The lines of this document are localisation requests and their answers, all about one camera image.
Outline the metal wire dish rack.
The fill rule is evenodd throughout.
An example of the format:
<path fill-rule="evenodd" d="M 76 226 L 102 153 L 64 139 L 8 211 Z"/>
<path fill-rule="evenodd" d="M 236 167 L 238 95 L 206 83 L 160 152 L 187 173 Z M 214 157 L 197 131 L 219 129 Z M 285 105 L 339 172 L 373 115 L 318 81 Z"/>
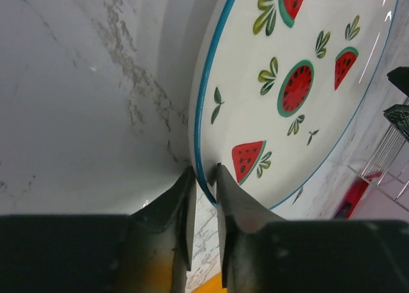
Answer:
<path fill-rule="evenodd" d="M 408 206 L 400 202 L 400 199 L 408 191 L 408 179 L 402 177 L 402 174 L 408 169 L 408 163 L 404 163 L 402 169 L 397 174 L 390 171 L 406 144 L 408 144 L 408 136 L 391 123 L 380 142 L 375 146 L 375 150 L 370 158 L 363 160 L 362 165 L 348 165 L 347 168 L 392 203 L 408 211 Z M 390 183 L 397 183 L 400 186 L 397 194 L 386 192 L 385 187 Z"/>

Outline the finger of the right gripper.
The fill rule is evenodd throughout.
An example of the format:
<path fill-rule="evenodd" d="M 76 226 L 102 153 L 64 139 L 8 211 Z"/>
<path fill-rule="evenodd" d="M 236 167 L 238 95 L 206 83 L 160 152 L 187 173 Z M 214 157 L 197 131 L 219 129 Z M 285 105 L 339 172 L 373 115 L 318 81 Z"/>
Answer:
<path fill-rule="evenodd" d="M 391 70 L 387 77 L 397 89 L 409 96 L 409 67 L 397 67 Z"/>
<path fill-rule="evenodd" d="M 386 109 L 383 115 L 396 128 L 408 132 L 408 105 L 395 104 Z"/>

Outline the orange translucent plastic sheet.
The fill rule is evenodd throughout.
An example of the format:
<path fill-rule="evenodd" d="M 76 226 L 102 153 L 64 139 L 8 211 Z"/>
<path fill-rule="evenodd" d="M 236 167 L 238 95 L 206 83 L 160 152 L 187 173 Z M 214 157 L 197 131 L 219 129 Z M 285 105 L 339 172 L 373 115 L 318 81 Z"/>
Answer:
<path fill-rule="evenodd" d="M 222 293 L 227 290 L 222 286 L 222 275 L 217 274 L 202 274 L 193 275 L 188 279 L 186 284 L 186 292 L 204 292 L 204 293 Z"/>

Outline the white watermelon pattern plate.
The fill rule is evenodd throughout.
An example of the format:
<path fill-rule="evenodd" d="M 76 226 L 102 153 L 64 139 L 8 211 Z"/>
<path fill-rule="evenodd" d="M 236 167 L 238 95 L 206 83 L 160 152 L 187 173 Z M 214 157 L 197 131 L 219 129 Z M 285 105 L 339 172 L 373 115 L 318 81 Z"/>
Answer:
<path fill-rule="evenodd" d="M 217 0 L 192 81 L 190 155 L 272 209 L 325 162 L 373 80 L 401 0 Z"/>

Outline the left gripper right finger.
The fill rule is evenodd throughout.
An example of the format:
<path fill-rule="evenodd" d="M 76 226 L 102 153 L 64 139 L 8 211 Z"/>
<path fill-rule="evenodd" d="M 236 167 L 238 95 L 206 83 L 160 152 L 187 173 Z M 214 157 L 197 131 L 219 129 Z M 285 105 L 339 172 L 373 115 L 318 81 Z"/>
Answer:
<path fill-rule="evenodd" d="M 215 170 L 222 286 L 228 292 L 407 292 L 408 224 L 288 221 Z"/>

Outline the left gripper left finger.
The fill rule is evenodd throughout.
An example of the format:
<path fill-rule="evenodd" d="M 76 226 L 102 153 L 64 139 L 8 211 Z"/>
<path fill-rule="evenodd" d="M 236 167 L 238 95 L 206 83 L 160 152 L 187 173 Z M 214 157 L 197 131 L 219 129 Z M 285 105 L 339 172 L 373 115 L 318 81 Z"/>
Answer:
<path fill-rule="evenodd" d="M 192 167 L 133 214 L 4 215 L 2 292 L 183 292 L 192 264 Z"/>

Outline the red translucent plastic sheet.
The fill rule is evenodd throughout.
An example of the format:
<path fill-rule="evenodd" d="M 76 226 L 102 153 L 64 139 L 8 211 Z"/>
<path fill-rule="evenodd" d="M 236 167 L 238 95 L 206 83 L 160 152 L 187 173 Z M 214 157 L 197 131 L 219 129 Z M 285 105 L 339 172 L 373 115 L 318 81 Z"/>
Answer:
<path fill-rule="evenodd" d="M 368 181 L 372 181 L 374 179 L 378 179 L 380 176 L 381 173 L 378 171 L 370 175 L 366 175 L 364 178 L 357 177 L 348 188 L 332 218 L 348 219 L 369 186 L 369 182 L 367 182 L 366 179 Z"/>

